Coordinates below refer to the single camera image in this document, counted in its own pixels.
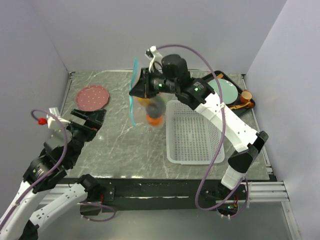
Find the clear blue-zipper zip bag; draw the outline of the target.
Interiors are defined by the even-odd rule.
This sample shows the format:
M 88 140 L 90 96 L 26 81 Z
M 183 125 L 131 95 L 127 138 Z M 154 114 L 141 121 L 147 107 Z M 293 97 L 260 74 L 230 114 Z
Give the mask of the clear blue-zipper zip bag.
M 167 101 L 162 95 L 152 98 L 129 96 L 129 117 L 134 127 L 146 124 L 153 128 L 162 128 L 165 123 Z

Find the orange tangerine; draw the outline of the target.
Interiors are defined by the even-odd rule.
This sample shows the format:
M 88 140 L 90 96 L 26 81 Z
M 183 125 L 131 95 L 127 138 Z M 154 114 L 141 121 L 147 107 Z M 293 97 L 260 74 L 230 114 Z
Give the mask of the orange tangerine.
M 158 127 L 164 123 L 164 116 L 161 115 L 159 117 L 151 117 L 149 115 L 146 116 L 147 123 L 153 127 Z

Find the yellow orange persimmon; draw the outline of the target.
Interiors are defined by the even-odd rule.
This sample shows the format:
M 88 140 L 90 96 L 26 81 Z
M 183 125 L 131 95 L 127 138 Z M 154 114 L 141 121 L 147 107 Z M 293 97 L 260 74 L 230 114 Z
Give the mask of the yellow orange persimmon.
M 137 98 L 137 102 L 144 107 L 151 105 L 153 103 L 150 98 L 140 98 L 140 97 Z

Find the dark purple mangosteen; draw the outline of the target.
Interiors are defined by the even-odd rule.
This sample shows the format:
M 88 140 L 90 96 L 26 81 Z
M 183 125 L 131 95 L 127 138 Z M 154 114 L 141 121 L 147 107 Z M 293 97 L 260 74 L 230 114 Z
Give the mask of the dark purple mangosteen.
M 159 118 L 162 115 L 162 110 L 159 109 L 156 105 L 147 105 L 146 106 L 146 114 L 153 119 Z

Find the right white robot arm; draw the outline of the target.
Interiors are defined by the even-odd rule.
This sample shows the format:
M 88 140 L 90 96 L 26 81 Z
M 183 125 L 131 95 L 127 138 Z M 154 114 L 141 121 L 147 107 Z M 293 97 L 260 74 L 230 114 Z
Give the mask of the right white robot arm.
M 178 54 L 163 57 L 160 70 L 154 68 L 156 63 L 153 61 L 150 67 L 140 68 L 138 60 L 134 60 L 129 95 L 152 99 L 160 93 L 174 94 L 178 101 L 217 127 L 235 149 L 218 188 L 222 198 L 232 198 L 238 183 L 267 142 L 268 134 L 242 121 L 203 78 L 191 77 L 187 62 Z

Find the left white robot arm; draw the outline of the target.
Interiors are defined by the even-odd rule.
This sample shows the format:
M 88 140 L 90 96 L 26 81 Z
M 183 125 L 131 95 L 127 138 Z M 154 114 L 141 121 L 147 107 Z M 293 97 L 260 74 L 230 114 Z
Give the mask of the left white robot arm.
M 85 144 L 95 138 L 106 110 L 72 110 L 71 114 L 84 120 L 83 124 L 61 118 L 56 108 L 44 111 L 46 117 L 36 117 L 35 112 L 32 110 L 31 116 L 53 133 L 25 171 L 16 196 L 0 219 L 2 240 L 36 240 L 41 230 L 74 205 L 95 206 L 104 197 L 105 188 L 92 175 L 85 174 L 52 202 L 40 206 L 76 165 Z

